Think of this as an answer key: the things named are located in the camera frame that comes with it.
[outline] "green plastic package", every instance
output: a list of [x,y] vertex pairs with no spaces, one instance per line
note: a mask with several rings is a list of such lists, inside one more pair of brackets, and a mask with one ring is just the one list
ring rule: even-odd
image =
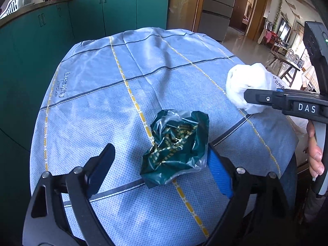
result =
[[140,176],[151,188],[206,167],[208,115],[200,111],[162,110],[150,125],[154,145],[142,156]]

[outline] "silver bolt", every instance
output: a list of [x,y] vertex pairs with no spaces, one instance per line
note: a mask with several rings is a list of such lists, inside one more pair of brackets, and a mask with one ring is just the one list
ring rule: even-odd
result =
[[48,171],[45,171],[45,172],[42,173],[41,176],[42,176],[43,178],[47,178],[47,177],[49,177],[49,175],[50,175],[50,173],[49,173]]
[[274,172],[269,172],[269,177],[276,178],[277,177],[277,174],[274,173]]
[[80,174],[82,172],[82,170],[83,170],[83,167],[75,167],[73,172],[74,172],[74,174]]
[[237,167],[237,173],[238,174],[245,174],[245,172],[246,172],[246,170],[244,169],[244,168],[242,168],[242,167]]

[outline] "white dish rack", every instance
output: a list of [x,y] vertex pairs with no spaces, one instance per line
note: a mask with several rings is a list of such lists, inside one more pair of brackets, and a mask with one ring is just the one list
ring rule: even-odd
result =
[[4,18],[7,15],[17,11],[19,8],[22,8],[27,5],[33,4],[33,0],[10,0],[6,9],[0,15],[0,19]]

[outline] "kitchen countertop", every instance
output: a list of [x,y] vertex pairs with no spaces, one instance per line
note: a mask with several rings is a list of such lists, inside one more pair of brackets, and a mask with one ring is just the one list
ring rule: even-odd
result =
[[24,14],[29,13],[31,11],[40,9],[40,8],[45,7],[47,5],[53,5],[53,4],[61,3],[61,2],[65,2],[65,1],[69,1],[69,0],[52,0],[52,1],[47,1],[47,2],[35,3],[33,5],[28,5],[28,6],[25,6],[23,8],[20,8],[16,12],[13,12],[12,14],[10,14],[9,16],[6,16],[3,19],[0,19],[0,28],[2,26],[6,25],[7,23],[9,23],[10,21],[12,21],[13,19],[15,19],[17,17],[20,17],[21,15],[24,15]]

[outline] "human hand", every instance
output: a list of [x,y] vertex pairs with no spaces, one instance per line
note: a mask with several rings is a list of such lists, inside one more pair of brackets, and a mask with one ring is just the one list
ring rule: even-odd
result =
[[315,128],[311,120],[306,126],[306,131],[309,134],[308,140],[308,162],[309,162],[309,170],[312,177],[316,178],[318,175],[322,175],[324,172],[324,165],[321,162],[322,159],[322,150],[317,145],[317,141],[315,140],[314,133]]

